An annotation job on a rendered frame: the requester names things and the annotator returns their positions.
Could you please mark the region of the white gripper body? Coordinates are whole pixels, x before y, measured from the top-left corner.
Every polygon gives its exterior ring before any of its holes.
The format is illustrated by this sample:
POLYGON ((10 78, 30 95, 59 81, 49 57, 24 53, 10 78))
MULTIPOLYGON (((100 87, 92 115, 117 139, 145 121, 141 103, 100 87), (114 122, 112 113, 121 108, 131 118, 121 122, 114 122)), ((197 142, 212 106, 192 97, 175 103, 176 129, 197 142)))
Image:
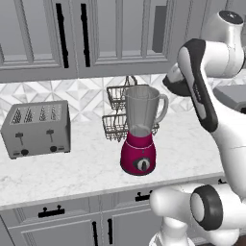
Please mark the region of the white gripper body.
POLYGON ((182 65, 176 62, 168 71, 162 83, 174 94, 182 97, 190 97, 190 90, 186 75, 190 75, 192 72, 190 65, 182 65))

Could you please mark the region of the red blender with clear jar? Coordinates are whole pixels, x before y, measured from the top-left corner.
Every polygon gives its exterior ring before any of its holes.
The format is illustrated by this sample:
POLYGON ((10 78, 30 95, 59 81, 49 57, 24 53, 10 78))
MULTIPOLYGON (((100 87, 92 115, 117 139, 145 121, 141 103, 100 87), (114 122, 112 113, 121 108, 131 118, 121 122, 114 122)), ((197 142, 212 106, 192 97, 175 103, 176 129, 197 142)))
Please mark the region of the red blender with clear jar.
POLYGON ((147 85, 131 86, 124 96, 128 132, 121 148, 120 165, 130 175, 145 176, 156 167, 152 130, 166 116, 168 97, 147 85))

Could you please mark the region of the grey box-shaped appliance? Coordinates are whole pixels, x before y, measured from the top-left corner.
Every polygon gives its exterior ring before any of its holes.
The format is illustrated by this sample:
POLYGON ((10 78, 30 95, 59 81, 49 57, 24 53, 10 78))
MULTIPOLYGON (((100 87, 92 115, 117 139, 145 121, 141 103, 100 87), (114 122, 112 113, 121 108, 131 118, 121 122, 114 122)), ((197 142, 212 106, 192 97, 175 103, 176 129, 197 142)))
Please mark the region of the grey box-shaped appliance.
POLYGON ((246 114, 246 85, 218 86, 213 94, 225 106, 246 114))

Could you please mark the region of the grey drawer front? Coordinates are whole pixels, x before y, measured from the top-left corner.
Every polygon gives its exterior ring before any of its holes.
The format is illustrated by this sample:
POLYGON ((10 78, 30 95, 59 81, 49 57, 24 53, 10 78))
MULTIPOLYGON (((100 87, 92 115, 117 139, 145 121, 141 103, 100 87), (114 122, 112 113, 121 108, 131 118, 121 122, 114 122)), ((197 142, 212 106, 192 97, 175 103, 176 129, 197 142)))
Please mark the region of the grey drawer front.
POLYGON ((22 207, 16 209, 7 209, 0 212, 6 225, 10 227, 20 226, 29 223, 36 223, 39 221, 48 221, 55 218, 64 218, 72 215, 90 214, 99 211, 99 197, 92 196, 79 199, 71 199, 65 201, 58 201, 54 203, 45 203, 42 205, 34 205, 29 207, 22 207), (57 208, 61 205, 65 209, 65 214, 39 218, 37 214, 42 211, 44 207, 49 210, 57 208))
POLYGON ((148 204, 149 200, 136 202, 135 197, 138 192, 141 192, 142 195, 148 194, 150 190, 154 190, 152 187, 142 188, 142 189, 135 189, 135 190, 126 190, 115 193, 113 195, 113 206, 115 208, 126 208, 129 206, 137 206, 148 204))

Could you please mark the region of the silver four-slot toaster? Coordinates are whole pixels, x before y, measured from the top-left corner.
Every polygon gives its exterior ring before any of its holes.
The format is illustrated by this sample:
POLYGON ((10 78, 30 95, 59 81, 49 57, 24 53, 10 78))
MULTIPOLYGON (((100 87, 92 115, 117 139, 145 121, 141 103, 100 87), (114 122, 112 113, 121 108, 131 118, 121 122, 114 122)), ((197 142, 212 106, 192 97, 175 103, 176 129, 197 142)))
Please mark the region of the silver four-slot toaster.
POLYGON ((71 122, 66 100, 14 104, 1 128, 9 157, 69 153, 71 122))

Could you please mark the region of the grey base cupboard door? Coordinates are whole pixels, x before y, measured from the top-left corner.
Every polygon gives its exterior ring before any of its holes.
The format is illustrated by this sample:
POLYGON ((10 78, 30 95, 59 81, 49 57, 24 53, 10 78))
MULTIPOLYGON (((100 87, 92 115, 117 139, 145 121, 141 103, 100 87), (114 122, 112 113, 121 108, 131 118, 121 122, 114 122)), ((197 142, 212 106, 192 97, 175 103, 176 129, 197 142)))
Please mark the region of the grey base cupboard door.
POLYGON ((149 206, 113 209, 102 213, 104 246, 149 246, 160 230, 161 218, 149 206), (108 219, 112 219, 113 243, 109 244, 108 219))
POLYGON ((94 246, 92 222, 97 223, 102 246, 100 215, 80 215, 9 229, 15 246, 94 246))

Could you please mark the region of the grey wall cupboard door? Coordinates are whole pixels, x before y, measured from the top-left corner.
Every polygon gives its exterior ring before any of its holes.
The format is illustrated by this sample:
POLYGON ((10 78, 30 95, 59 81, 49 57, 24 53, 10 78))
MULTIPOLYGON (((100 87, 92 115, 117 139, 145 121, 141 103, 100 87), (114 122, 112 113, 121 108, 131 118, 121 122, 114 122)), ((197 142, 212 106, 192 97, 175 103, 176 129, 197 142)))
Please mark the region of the grey wall cupboard door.
POLYGON ((220 10, 225 10, 228 0, 188 0, 187 13, 181 24, 184 28, 179 31, 176 39, 176 52, 191 38, 201 36, 209 17, 220 10))
POLYGON ((0 0, 0 83, 77 77, 69 0, 0 0), (63 67, 61 3, 69 68, 63 67))
POLYGON ((71 0, 81 78, 164 73, 172 62, 175 0, 71 0), (86 67, 81 4, 86 4, 86 67))

